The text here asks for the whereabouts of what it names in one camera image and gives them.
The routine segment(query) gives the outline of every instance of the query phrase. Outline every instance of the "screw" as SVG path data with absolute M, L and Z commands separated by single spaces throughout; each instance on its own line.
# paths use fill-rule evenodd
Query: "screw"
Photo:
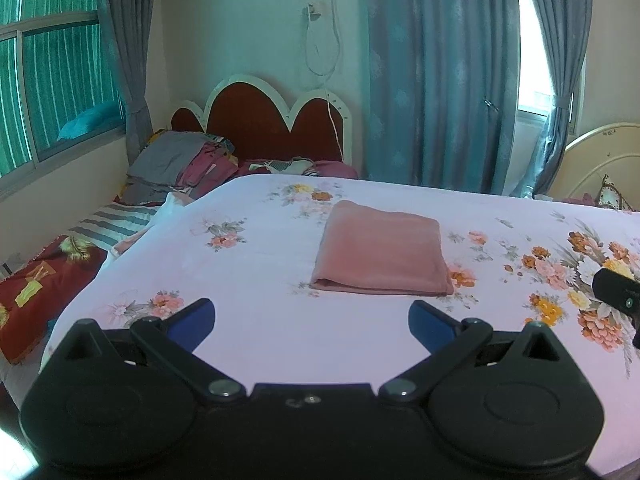
M 412 394 L 416 390 L 416 386 L 408 379 L 396 378 L 386 383 L 384 389 L 394 397 L 405 397 Z
M 220 379 L 209 385 L 209 391 L 217 397 L 231 397 L 240 393 L 242 386 L 231 379 Z

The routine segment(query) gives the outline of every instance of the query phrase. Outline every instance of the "gray curtain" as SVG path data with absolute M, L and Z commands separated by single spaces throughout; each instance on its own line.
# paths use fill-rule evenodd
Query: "gray curtain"
M 501 193 L 517 108 L 518 0 L 368 4 L 368 177 Z
M 146 53 L 153 1 L 97 0 L 102 38 L 126 106 L 130 163 L 153 134 L 145 101 Z
M 533 0 L 545 42 L 554 94 L 529 166 L 514 196 L 547 192 L 564 155 L 571 96 L 587 50 L 593 0 Z

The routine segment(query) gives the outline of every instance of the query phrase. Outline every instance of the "red pillowcase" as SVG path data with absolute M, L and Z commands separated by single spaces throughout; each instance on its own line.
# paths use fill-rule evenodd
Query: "red pillowcase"
M 0 350 L 11 364 L 40 342 L 47 322 L 95 278 L 106 256 L 91 243 L 61 236 L 0 282 Z

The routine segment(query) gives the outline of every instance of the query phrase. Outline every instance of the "bed frame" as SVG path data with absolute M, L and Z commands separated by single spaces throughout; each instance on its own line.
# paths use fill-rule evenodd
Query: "bed frame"
M 608 174 L 634 209 L 640 209 L 640 124 L 608 124 L 585 134 L 564 151 L 549 195 L 560 200 L 597 198 Z
M 178 104 L 170 124 L 176 131 L 226 137 L 242 159 L 304 156 L 351 163 L 351 113 L 338 96 L 324 90 L 301 95 L 290 110 L 267 82 L 235 75 L 214 88 L 204 110 L 192 101 Z

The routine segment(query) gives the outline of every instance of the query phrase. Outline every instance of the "white wall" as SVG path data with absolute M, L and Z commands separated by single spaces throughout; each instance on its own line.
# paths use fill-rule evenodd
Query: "white wall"
M 640 0 L 593 0 L 579 133 L 619 121 L 640 122 Z
M 305 67 L 308 2 L 319 4 L 314 22 L 322 60 L 335 52 L 330 34 L 330 0 L 162 0 L 164 50 L 172 102 L 190 99 L 203 106 L 220 80 L 235 73 L 259 76 L 291 106 L 320 81 Z M 354 164 L 362 160 L 364 109 L 368 101 L 367 16 L 364 0 L 337 0 L 342 55 L 329 90 L 350 108 L 354 123 Z M 310 60 L 322 72 L 315 51 Z
M 0 202 L 0 256 L 29 258 L 109 203 L 127 173 L 124 137 L 52 171 Z
M 164 128 L 170 113 L 169 88 L 164 55 L 164 27 L 162 26 L 162 0 L 154 0 L 146 58 L 146 103 L 151 113 L 154 130 Z

